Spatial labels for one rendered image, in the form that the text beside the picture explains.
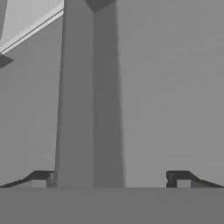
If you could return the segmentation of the light grey fridge panel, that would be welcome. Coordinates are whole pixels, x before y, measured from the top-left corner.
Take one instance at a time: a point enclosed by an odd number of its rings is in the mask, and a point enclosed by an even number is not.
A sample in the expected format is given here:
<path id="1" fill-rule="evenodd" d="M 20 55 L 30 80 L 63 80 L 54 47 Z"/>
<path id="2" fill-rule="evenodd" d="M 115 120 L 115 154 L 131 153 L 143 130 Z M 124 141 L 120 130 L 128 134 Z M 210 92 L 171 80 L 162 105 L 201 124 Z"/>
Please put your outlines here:
<path id="1" fill-rule="evenodd" d="M 64 14 L 64 0 L 8 0 L 0 38 L 6 54 Z"/>

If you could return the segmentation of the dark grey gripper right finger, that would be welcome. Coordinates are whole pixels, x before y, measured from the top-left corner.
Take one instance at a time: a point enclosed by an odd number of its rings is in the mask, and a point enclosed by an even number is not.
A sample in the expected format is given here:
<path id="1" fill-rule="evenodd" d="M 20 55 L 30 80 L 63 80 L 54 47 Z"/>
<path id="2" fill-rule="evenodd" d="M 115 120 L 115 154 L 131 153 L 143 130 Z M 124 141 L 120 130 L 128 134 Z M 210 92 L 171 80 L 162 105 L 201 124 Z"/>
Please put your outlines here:
<path id="1" fill-rule="evenodd" d="M 190 171 L 167 171 L 166 178 L 167 188 L 222 188 L 222 185 L 198 178 Z"/>

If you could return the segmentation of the grey fridge door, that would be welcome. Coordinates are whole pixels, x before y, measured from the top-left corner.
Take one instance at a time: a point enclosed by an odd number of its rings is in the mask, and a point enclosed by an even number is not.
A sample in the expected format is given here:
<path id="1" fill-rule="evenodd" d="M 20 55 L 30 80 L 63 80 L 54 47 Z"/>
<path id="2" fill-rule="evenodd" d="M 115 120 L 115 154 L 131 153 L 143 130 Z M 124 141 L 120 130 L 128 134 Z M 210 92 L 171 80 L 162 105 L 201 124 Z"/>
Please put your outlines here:
<path id="1" fill-rule="evenodd" d="M 124 187 L 224 185 L 224 0 L 116 0 Z M 4 54 L 0 185 L 54 171 L 64 14 Z"/>

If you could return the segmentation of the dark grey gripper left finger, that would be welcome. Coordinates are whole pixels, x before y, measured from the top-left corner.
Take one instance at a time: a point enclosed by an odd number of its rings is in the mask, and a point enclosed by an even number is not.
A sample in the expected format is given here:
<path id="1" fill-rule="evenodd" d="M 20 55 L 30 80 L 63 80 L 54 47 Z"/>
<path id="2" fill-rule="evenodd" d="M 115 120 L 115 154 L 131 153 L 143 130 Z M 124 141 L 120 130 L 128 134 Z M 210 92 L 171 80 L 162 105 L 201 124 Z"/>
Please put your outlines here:
<path id="1" fill-rule="evenodd" d="M 54 171 L 33 171 L 25 178 L 0 185 L 0 188 L 50 188 L 54 186 Z"/>

